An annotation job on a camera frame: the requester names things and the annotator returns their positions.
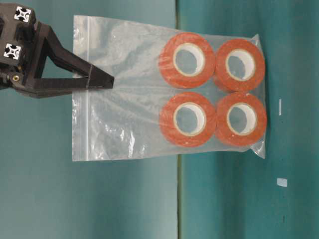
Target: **screw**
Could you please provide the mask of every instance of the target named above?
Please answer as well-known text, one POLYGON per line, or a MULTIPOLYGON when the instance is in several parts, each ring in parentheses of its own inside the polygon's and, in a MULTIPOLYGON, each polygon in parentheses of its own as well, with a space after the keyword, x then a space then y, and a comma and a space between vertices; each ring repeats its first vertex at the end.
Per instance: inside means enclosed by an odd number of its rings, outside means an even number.
POLYGON ((13 81, 17 82, 20 80, 20 77, 18 75, 13 76, 13 81))

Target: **white cardboard core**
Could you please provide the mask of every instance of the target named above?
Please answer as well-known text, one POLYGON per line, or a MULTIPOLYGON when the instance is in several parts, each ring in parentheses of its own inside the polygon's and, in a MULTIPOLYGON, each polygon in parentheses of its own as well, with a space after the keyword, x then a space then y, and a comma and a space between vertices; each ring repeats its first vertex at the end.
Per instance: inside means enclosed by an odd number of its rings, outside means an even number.
POLYGON ((234 79, 237 81, 247 81, 249 80, 256 70, 256 64, 253 56, 244 49, 236 49, 230 52, 226 59, 226 69, 229 75, 231 75, 234 79), (235 75, 233 75, 229 69, 229 58, 231 56, 238 57, 243 63, 245 67, 245 75, 243 78, 239 78, 235 75))
POLYGON ((227 124, 228 124, 229 128, 237 135, 251 134, 251 132, 253 132, 256 128, 257 120, 258 119, 257 119, 256 112, 254 111, 254 109, 250 105, 248 105, 246 103, 237 103, 237 104, 233 105, 229 109, 228 114, 227 114, 227 124), (241 132, 236 131, 230 123, 230 118, 229 118, 230 113, 236 107, 241 109, 245 113, 245 116, 247 119, 246 126, 241 132))
POLYGON ((200 107, 198 104, 195 104, 193 102, 186 102, 186 103, 178 106, 177 109, 175 110, 175 112, 174 112, 174 125, 175 125, 176 129, 183 135, 186 135, 186 136, 198 135, 204 130, 204 128, 206 126, 206 114, 205 114, 204 110, 202 109, 202 107, 200 107), (176 119, 177 112, 183 107, 192 110, 196 115, 197 126, 191 133, 182 131, 178 127, 178 124, 177 124, 177 119, 176 119))
POLYGON ((174 52, 174 66, 175 68, 182 74, 182 75, 185 75, 185 76, 196 76, 198 75, 199 73, 201 73, 204 69, 204 66, 205 66, 205 55, 203 53, 203 51, 195 44, 193 43, 184 43, 180 46, 178 46, 178 48, 176 48, 175 52, 174 52), (196 69, 193 73, 186 73, 186 72, 183 72, 177 65, 176 63, 176 57, 177 57, 177 54, 179 51, 188 51, 190 52, 191 54, 194 55, 194 57, 196 58, 196 69))

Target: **roll of tape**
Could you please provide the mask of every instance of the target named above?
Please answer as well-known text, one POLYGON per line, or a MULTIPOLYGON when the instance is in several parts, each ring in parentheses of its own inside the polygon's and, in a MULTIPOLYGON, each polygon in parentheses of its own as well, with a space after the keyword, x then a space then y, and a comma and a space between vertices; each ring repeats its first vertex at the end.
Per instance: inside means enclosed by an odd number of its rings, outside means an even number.
POLYGON ((177 88, 194 88, 204 84, 215 70, 215 53, 209 42, 202 36, 179 33, 171 38, 159 56, 159 69, 164 79, 177 88), (179 51, 192 53, 197 62, 193 73, 183 72, 176 63, 179 51))
POLYGON ((203 95, 184 92, 172 97, 159 115, 159 126, 165 138, 178 146, 198 147, 206 143, 215 133, 216 110, 203 95), (192 110, 197 126, 192 132, 185 132, 177 124, 177 112, 181 108, 192 110))
POLYGON ((217 52, 215 84, 224 91, 250 91, 265 77, 265 59, 256 45, 245 39, 225 42, 217 52), (235 76, 229 67, 230 57, 239 58, 245 67, 243 77, 235 76))
POLYGON ((267 127, 267 115, 260 100, 244 92, 225 96, 217 104, 216 137, 224 144, 232 146, 249 146, 260 140, 267 127), (246 126, 237 131, 230 122, 230 113, 234 108, 241 109, 246 116, 246 126))

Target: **teal wall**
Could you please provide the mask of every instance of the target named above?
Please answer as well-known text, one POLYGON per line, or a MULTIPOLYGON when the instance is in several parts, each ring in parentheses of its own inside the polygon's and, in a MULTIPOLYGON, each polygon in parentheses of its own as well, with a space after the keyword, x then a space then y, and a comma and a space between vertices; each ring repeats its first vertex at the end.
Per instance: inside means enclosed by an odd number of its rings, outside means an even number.
MULTIPOLYGON (((20 0, 72 50, 73 15, 174 27, 173 0, 20 0)), ((45 75, 70 76, 48 64, 45 75)), ((1 239, 175 239, 176 157, 71 162, 71 96, 0 91, 1 239)))
POLYGON ((182 238, 318 238, 319 1, 178 2, 183 30, 260 34, 269 116, 265 160, 251 151, 182 157, 182 238), (277 178, 287 178, 288 187, 277 178))

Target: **white paper piece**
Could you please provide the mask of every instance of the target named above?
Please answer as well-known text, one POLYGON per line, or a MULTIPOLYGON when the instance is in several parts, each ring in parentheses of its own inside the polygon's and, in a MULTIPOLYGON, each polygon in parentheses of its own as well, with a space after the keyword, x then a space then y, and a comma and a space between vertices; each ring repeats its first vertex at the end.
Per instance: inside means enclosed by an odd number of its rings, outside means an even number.
POLYGON ((279 99, 279 116, 281 116, 281 99, 279 99))
POLYGON ((286 178, 277 178, 277 185, 287 188, 288 180, 286 178))

